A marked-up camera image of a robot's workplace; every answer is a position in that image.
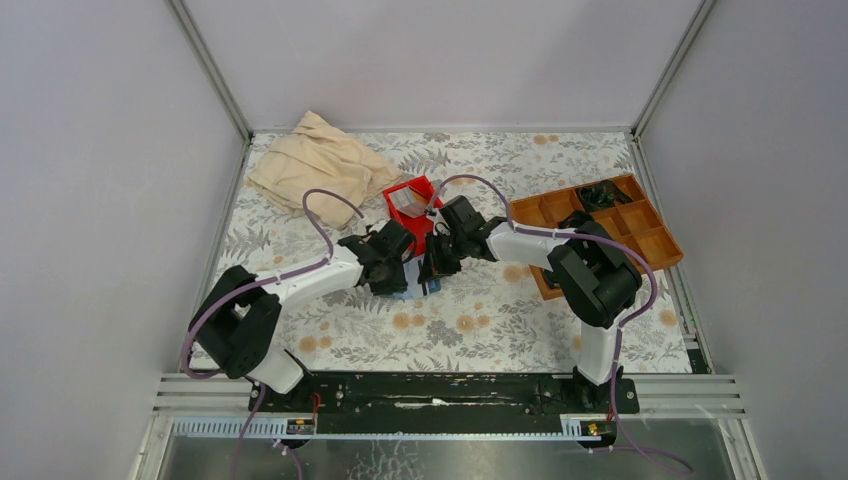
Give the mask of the blue card holder wallet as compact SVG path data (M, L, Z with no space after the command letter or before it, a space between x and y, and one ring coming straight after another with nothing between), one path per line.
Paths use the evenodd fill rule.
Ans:
M394 293L393 297L404 300L422 299L428 295L432 295L441 291L441 280L433 279L424 283L419 281L421 267L424 263L424 256L414 257L412 260L404 264L404 278L407 282L406 289L402 292Z

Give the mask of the red plastic bin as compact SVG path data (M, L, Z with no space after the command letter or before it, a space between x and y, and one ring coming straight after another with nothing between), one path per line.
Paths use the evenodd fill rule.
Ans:
M395 200L398 192L408 191L413 199L411 207L407 202ZM442 206L441 199L435 194L435 187L427 176L418 176L411 180L389 187L382 192L392 219L402 224L410 231L416 240L414 256L425 252L425 237L433 230L433 220L424 212L424 208L434 200L433 207Z

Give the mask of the wooden compartment tray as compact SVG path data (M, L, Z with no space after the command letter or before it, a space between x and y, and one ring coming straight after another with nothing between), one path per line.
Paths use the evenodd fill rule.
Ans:
M684 253L631 174L513 200L515 221L532 227L570 228L581 212L611 238L640 254L653 270L677 265Z

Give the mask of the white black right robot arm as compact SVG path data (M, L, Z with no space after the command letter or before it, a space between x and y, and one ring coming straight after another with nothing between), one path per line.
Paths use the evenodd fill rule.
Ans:
M610 380L618 370L617 330L642 285L628 249L594 221L578 229L549 229L511 217L485 219L464 196L428 207L426 215L435 224L425 236L419 283L458 273L466 258L521 263L551 273L581 322L583 347L576 370L582 378L573 386L575 402L589 412L607 405L614 393Z

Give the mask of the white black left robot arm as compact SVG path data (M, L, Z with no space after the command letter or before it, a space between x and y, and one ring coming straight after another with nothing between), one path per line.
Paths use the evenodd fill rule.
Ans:
M237 265L224 272L192 318L183 343L184 371L198 345L216 365L216 373L246 378L272 390L288 411L309 401L310 385L301 363L273 344L281 316L327 294L354 287L379 293L406 288L404 254L417 240L401 223L389 219L363 235L349 235L329 245L324 255L278 270L265 278Z

